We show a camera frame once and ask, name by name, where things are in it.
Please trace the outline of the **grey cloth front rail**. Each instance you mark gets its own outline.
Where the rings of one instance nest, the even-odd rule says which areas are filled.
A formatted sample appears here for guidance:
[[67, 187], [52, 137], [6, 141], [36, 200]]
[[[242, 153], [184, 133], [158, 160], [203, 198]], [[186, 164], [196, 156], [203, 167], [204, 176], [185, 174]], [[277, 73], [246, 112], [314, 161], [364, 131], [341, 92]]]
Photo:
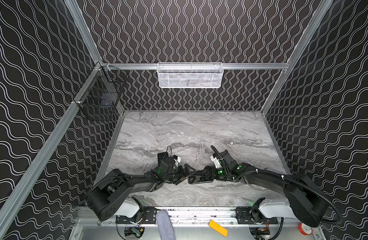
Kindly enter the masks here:
[[156, 214], [156, 224], [161, 240], [176, 240], [175, 231], [167, 211], [159, 211]]

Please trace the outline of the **yellow plastic piece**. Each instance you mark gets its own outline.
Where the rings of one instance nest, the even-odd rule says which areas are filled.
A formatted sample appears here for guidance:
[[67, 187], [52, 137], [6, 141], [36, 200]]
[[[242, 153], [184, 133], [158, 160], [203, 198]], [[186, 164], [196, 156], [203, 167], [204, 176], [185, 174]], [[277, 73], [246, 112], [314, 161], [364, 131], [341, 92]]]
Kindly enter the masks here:
[[218, 232], [219, 234], [221, 234], [223, 237], [228, 236], [229, 231], [213, 220], [210, 220], [209, 227]]

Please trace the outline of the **black phone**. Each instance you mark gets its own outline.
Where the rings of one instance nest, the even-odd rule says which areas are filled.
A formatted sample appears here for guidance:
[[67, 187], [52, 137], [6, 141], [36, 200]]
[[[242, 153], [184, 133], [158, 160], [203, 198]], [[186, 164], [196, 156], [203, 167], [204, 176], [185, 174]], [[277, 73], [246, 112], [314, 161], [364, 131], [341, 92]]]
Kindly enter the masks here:
[[197, 171], [194, 175], [190, 176], [188, 178], [188, 183], [190, 185], [205, 184], [205, 183], [200, 182], [201, 173], [202, 173], [202, 171]]

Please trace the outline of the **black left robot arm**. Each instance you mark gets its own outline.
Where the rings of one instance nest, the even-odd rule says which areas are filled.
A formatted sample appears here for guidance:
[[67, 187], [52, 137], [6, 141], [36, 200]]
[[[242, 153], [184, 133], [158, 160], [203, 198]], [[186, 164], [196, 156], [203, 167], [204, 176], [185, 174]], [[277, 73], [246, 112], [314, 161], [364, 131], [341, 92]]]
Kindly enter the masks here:
[[165, 183], [178, 185], [196, 172], [188, 164], [180, 166], [179, 157], [168, 152], [159, 153], [157, 158], [157, 167], [142, 175], [129, 175], [114, 169], [91, 188], [86, 202], [99, 221], [112, 217], [128, 195], [154, 192]]

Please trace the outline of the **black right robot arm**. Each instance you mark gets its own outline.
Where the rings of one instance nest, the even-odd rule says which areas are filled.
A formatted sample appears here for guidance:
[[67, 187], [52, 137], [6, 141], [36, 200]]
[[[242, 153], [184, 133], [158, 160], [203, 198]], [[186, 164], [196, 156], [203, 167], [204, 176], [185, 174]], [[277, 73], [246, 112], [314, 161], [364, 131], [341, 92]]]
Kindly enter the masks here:
[[190, 184], [222, 182], [256, 185], [277, 192], [287, 199], [290, 212], [303, 224], [318, 227], [321, 223], [337, 225], [343, 222], [338, 207], [307, 175], [284, 175], [238, 163], [228, 151], [215, 151], [214, 166], [207, 166], [189, 176]]

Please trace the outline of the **red tape roll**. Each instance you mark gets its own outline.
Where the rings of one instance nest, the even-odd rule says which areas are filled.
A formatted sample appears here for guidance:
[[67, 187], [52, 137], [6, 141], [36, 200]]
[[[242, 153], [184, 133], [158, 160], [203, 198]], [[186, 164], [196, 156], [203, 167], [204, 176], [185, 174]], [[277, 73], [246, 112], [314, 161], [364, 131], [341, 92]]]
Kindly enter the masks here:
[[306, 225], [304, 223], [300, 223], [298, 225], [298, 230], [304, 236], [310, 236], [310, 235], [313, 234], [313, 229], [310, 226], [308, 226], [308, 225]]

